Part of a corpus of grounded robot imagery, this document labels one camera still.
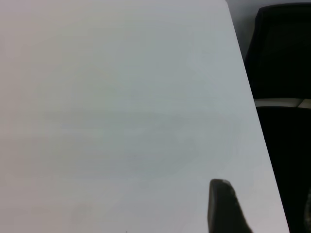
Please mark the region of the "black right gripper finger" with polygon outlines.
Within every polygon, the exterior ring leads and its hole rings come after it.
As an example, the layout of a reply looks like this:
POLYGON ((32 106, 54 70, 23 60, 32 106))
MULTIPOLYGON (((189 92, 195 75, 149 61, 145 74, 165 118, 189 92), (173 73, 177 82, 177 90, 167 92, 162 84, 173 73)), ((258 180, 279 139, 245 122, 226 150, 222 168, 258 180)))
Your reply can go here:
POLYGON ((209 183, 207 224, 210 233, 251 233, 236 192, 227 180, 209 183))

